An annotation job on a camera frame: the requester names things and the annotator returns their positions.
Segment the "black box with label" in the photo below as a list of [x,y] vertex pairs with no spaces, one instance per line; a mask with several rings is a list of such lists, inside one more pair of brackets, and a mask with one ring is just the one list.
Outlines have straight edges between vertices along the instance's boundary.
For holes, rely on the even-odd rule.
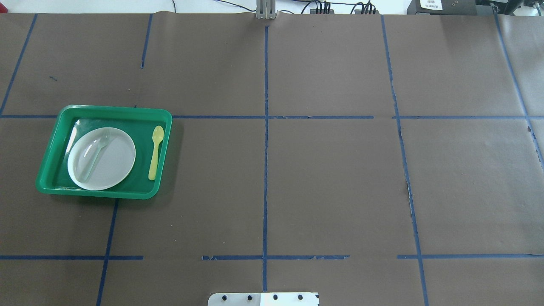
[[474,0],[411,0],[407,15],[466,15],[476,16]]

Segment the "white round plate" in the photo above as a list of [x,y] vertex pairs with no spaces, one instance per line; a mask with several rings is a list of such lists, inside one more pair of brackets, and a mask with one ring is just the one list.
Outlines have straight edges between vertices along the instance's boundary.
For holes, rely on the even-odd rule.
[[[111,142],[99,155],[95,168],[87,182],[77,179],[85,164],[82,159],[87,147],[110,130]],[[84,190],[106,190],[120,184],[131,172],[136,160],[136,147],[132,138],[115,127],[101,127],[84,134],[72,145],[68,155],[67,169],[72,181]]]

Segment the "white metal base plate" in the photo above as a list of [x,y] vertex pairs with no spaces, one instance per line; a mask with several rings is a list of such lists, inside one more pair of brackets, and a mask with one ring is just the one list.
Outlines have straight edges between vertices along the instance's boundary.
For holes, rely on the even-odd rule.
[[238,292],[210,295],[208,306],[319,306],[314,292]]

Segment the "grey aluminium post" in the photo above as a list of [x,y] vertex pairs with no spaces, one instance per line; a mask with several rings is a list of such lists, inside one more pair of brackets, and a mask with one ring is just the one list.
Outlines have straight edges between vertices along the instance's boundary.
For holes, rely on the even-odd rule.
[[277,18],[276,0],[256,0],[256,19],[274,20]]

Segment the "yellow plastic spoon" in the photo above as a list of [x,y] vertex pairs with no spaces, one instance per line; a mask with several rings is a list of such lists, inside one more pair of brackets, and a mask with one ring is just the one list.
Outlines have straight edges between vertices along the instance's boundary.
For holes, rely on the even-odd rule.
[[157,176],[158,168],[158,155],[159,155],[159,145],[164,140],[164,129],[160,125],[157,125],[152,132],[152,156],[150,167],[148,169],[148,180],[154,181]]

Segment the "green plastic tray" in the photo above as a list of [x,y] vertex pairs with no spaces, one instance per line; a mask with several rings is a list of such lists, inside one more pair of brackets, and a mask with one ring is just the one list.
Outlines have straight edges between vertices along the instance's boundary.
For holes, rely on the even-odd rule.
[[[146,200],[155,196],[161,185],[173,118],[167,110],[111,106],[67,106],[57,116],[36,178],[41,193],[66,196],[97,196]],[[160,125],[164,140],[159,145],[156,179],[148,180],[152,156],[152,132]],[[134,141],[136,160],[130,174],[106,190],[84,190],[69,176],[68,155],[72,145],[84,134],[103,127],[118,128]]]

